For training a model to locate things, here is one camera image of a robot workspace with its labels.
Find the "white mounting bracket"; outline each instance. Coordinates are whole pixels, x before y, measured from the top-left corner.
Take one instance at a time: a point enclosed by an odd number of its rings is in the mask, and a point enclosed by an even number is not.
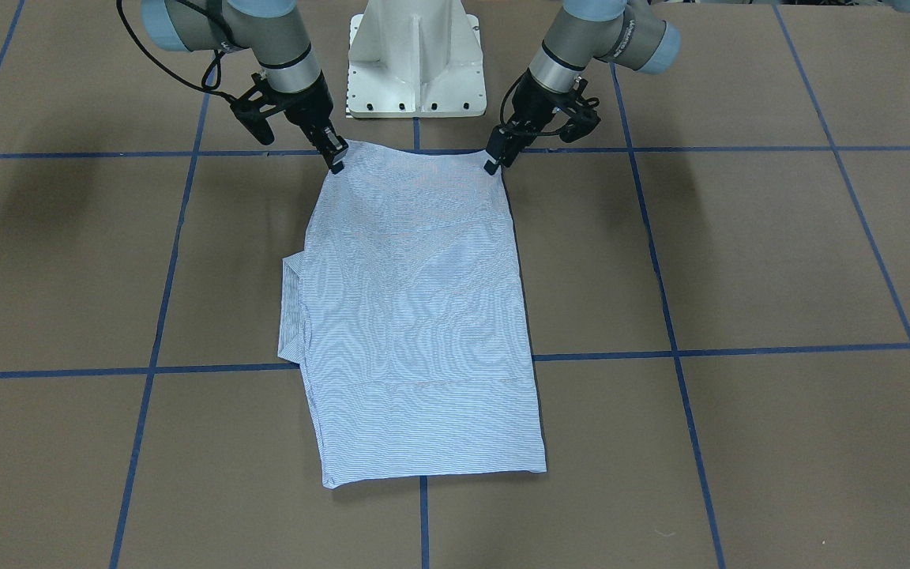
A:
[[[460,0],[370,0],[350,20],[347,115],[480,116],[479,19]]]

